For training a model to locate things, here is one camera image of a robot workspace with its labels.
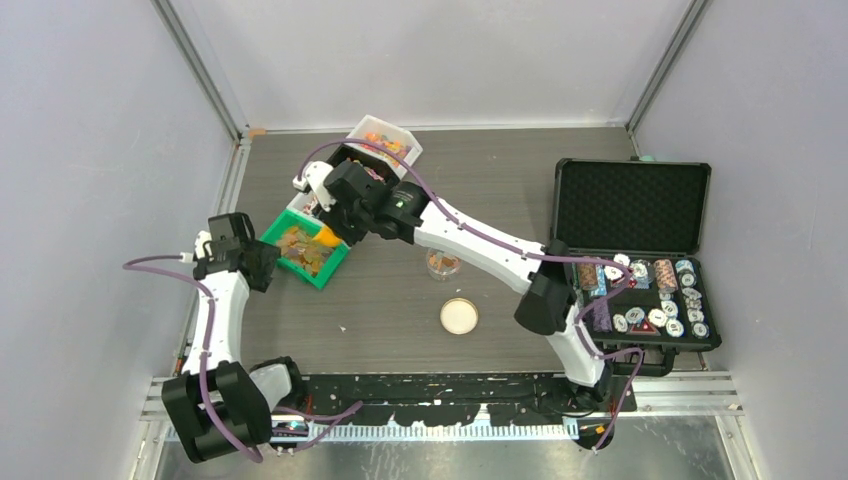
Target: white container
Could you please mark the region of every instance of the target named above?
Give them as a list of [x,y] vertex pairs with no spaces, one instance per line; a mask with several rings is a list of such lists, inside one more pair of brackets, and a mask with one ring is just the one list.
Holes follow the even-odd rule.
[[[377,117],[372,117],[371,115],[365,115],[365,117],[360,120],[359,124],[356,125],[347,136],[347,138],[359,138],[362,140],[367,140],[368,134],[376,134],[379,137],[385,136],[386,140],[389,142],[396,142],[404,146],[409,147],[409,151],[406,153],[406,156],[401,156],[403,160],[409,164],[410,166],[415,164],[415,161],[418,160],[418,157],[421,155],[421,152],[424,150],[421,148],[421,144],[418,143],[418,140],[415,139],[415,136],[410,133],[409,130],[404,130],[403,128],[397,127],[388,123],[386,121],[380,120]],[[349,144],[351,148],[355,148],[366,155],[374,157],[378,160],[382,160],[387,165],[389,165],[398,178],[403,179],[404,175],[406,175],[406,169],[396,164],[390,157],[384,155],[382,152],[378,152],[375,150],[370,150],[364,145],[358,144]],[[298,193],[289,202],[286,207],[287,210],[291,210],[297,212],[300,215],[306,215],[311,220],[320,223],[323,223],[317,218],[313,217],[309,212],[312,210],[312,207],[316,205],[315,195],[314,193]]]
[[[390,142],[397,142],[401,145],[405,145],[409,147],[409,151],[406,156],[401,155],[401,158],[408,163],[410,166],[418,160],[418,157],[421,155],[421,152],[424,150],[421,148],[421,144],[418,143],[418,140],[415,139],[415,136],[409,130],[404,130],[400,127],[396,127],[389,122],[385,122],[380,120],[377,117],[372,117],[371,115],[365,115],[365,117],[359,121],[359,124],[347,138],[359,138],[362,140],[368,140],[367,135],[369,133],[377,134],[378,136],[385,135],[386,140]],[[357,145],[352,144],[351,147],[367,153],[372,157],[379,158],[380,160],[389,164],[394,170],[395,174],[397,174],[398,178],[403,178],[406,175],[406,169],[401,167],[399,164],[395,163],[388,155],[383,154],[382,152],[378,152],[375,150],[371,150],[365,145]]]

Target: tabletop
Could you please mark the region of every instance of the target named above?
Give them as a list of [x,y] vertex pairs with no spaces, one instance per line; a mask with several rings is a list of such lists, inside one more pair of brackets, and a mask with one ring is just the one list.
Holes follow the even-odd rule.
[[[424,148],[415,169],[436,194],[479,221],[543,243],[561,158],[625,160],[635,154],[623,128],[413,133]],[[296,193],[291,179],[306,154],[342,136],[254,138],[237,209],[250,215],[257,232]],[[353,246],[321,291],[277,270],[268,291],[252,293],[247,302],[243,363],[290,356],[302,373],[562,369],[548,342],[513,319],[517,293],[467,263],[455,279],[437,282],[427,272],[425,252],[369,235]],[[480,313],[477,327],[465,335],[448,333],[439,322],[442,305],[455,297],[470,300]]]

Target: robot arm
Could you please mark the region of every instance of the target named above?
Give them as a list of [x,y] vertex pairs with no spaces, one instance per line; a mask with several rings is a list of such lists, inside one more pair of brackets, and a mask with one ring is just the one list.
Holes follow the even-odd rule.
[[[553,242],[545,247],[513,237],[464,215],[440,199],[442,208],[458,220],[455,221],[431,202],[421,187],[400,182],[382,161],[363,158],[359,162],[344,160],[335,168],[315,162],[307,168],[304,181],[294,182],[301,191],[315,191],[319,206],[313,213],[336,235],[353,245],[372,232],[385,239],[433,247],[462,258],[522,295],[515,319],[528,330],[545,336],[571,382],[593,389],[608,378],[604,361],[595,358],[600,352],[588,351],[578,336],[580,329],[584,338],[590,338],[586,327],[574,321],[578,309],[566,268],[527,257],[531,253],[567,254],[564,244]],[[365,166],[382,180],[369,174]],[[513,248],[508,250],[503,245]]]
[[[381,160],[360,161],[344,160],[335,166],[315,162],[302,181],[295,180],[296,188],[315,192],[319,205],[313,213],[320,220],[349,245],[376,233],[384,239],[446,251],[491,273],[522,295],[515,319],[551,344],[573,384],[572,398],[586,398],[591,404],[603,401],[610,368],[596,358],[600,352],[587,350],[578,336],[582,329],[583,337],[589,338],[585,327],[575,322],[577,305],[568,270],[559,263],[527,257],[531,253],[565,255],[564,244],[552,241],[544,246],[507,235],[441,201],[442,208],[464,226],[461,228],[421,187],[400,182]],[[382,179],[371,176],[363,166],[373,168]],[[186,454],[196,463],[235,450],[212,425],[203,407],[199,376],[204,352],[215,411],[247,447],[267,443],[273,408],[281,401],[299,404],[300,399],[294,397],[305,391],[297,366],[288,357],[265,362],[250,374],[240,364],[244,306],[251,290],[265,292],[268,288],[279,248],[256,240],[250,220],[241,213],[213,217],[209,227],[195,243],[194,278],[215,297],[214,324],[208,323],[212,319],[208,316],[209,298],[199,293],[191,351],[181,375],[162,388],[168,416]]]

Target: ruler scale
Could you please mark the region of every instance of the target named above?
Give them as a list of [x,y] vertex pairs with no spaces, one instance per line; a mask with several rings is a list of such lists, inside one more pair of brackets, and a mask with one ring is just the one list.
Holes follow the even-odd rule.
[[[302,438],[272,437],[271,443],[307,442],[328,427],[309,424],[309,436]],[[339,425],[324,436],[322,442],[462,442],[491,440],[576,440],[577,421],[564,418],[562,425],[510,425],[493,427],[488,420],[476,420],[465,426],[425,427],[397,424],[386,426]]]

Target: dark wooden table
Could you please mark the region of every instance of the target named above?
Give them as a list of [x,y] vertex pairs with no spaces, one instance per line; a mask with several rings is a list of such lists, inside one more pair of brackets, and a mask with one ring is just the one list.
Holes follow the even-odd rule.
[[[263,232],[294,196],[291,179],[316,145],[343,134],[256,137],[238,209]],[[415,165],[462,212],[512,235],[547,241],[553,175],[563,157],[623,160],[634,154],[622,128],[416,132]],[[278,270],[244,313],[247,366],[291,356],[303,373],[520,372],[562,368],[548,342],[513,320],[519,295],[463,264],[453,281],[427,273],[425,249],[369,236],[355,245],[323,291]],[[439,323],[450,298],[477,306],[480,323],[452,335]]]

